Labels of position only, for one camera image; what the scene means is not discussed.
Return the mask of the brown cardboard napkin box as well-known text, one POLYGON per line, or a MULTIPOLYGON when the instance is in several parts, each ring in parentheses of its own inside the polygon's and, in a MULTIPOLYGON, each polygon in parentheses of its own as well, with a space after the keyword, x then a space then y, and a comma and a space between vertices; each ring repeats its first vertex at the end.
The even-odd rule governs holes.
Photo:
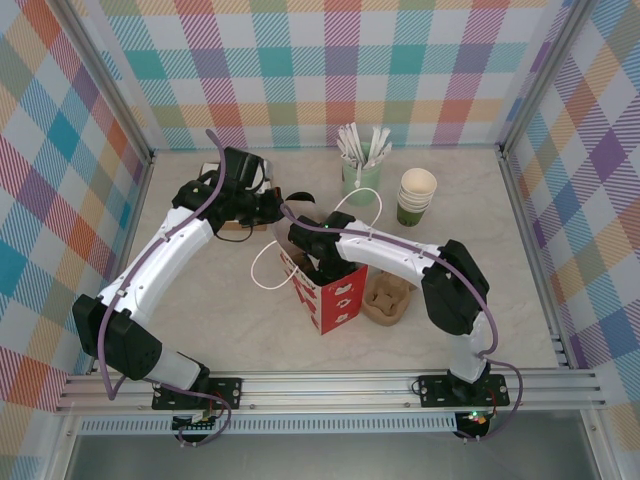
MULTIPOLYGON (((212 171, 217 171, 219 168, 218 163, 205 162, 202 164, 199 179, 206 185, 211 184, 211 180, 208 177, 208 173, 212 171)), ((255 190, 259 194, 263 194, 267 189, 271 188, 271 180, 273 177, 273 164, 266 159, 260 160, 260 166, 258 167, 251 188, 255 190)), ((245 226, 242 226, 238 220, 227 221, 223 226, 222 230, 229 231, 241 231, 245 229, 245 226)))

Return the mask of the mint green straw holder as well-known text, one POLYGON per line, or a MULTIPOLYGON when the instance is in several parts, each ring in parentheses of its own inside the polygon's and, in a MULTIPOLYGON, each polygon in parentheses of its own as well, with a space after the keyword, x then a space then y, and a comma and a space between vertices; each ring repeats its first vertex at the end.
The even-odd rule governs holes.
POLYGON ((377 191, 380 184, 382 163, 368 162, 358 177, 358 170, 349 160, 344 160, 342 165, 342 196, 345 197, 356 190, 355 182, 360 179, 360 190, 347 199, 347 203, 353 206, 367 206, 376 201, 373 190, 377 191))

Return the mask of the aluminium frame rail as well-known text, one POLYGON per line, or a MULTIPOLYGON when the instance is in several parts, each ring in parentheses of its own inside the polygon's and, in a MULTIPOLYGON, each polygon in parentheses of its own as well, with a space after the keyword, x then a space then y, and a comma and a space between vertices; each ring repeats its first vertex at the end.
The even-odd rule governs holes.
MULTIPOLYGON (((257 413, 415 412, 429 388, 417 371, 245 372, 239 411, 257 413)), ((590 370, 526 369, 520 408, 529 411, 602 409, 607 405, 596 374, 590 370)), ((151 413, 153 387, 125 382, 117 397, 107 398, 97 375, 72 376, 64 386, 57 414, 116 415, 151 413)))
POLYGON ((541 256, 537 249, 537 242, 532 226, 530 225, 522 195, 515 182, 507 156, 500 148, 496 150, 496 159, 502 175, 511 208, 515 217, 517 228, 523 243, 525 255, 531 270, 533 282, 542 307, 542 311, 548 326, 550 338, 557 362, 560 368, 573 369, 573 354, 566 346, 563 326, 560 321, 559 310, 552 295, 552 289, 547 282, 543 271, 541 256))

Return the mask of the aluminium frame post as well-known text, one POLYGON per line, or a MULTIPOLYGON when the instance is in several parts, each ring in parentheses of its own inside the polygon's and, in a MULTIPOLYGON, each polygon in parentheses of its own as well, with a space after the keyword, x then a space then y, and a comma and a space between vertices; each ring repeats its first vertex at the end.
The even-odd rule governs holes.
POLYGON ((548 84, 555 78, 568 50, 592 10, 592 0, 549 0, 537 22, 523 66, 506 97, 499 117, 495 150, 502 161, 523 135, 548 84))
POLYGON ((97 88, 105 96, 134 150, 148 165, 151 165, 153 151, 72 3, 70 0, 46 0, 46 2, 71 39, 97 88))

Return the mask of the red white paper bag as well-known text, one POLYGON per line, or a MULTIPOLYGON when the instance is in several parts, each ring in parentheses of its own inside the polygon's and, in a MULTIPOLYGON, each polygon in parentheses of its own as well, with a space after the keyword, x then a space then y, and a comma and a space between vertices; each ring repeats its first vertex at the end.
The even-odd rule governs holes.
POLYGON ((304 252, 288 240, 291 220, 283 219, 271 225, 272 242, 278 248, 286 279, 274 290, 286 284, 293 286, 300 303, 322 335, 356 317, 361 308, 368 267, 357 265, 357 271, 340 280, 310 280, 303 272, 307 262, 304 252))

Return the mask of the brown pulp cup carrier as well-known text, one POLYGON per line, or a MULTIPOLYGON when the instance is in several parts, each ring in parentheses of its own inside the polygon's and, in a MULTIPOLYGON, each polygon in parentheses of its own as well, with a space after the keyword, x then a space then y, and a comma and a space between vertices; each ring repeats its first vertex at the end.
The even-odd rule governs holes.
POLYGON ((408 281, 381 272, 367 281, 361 313, 378 325, 396 325, 406 312, 415 290, 416 286, 408 281))

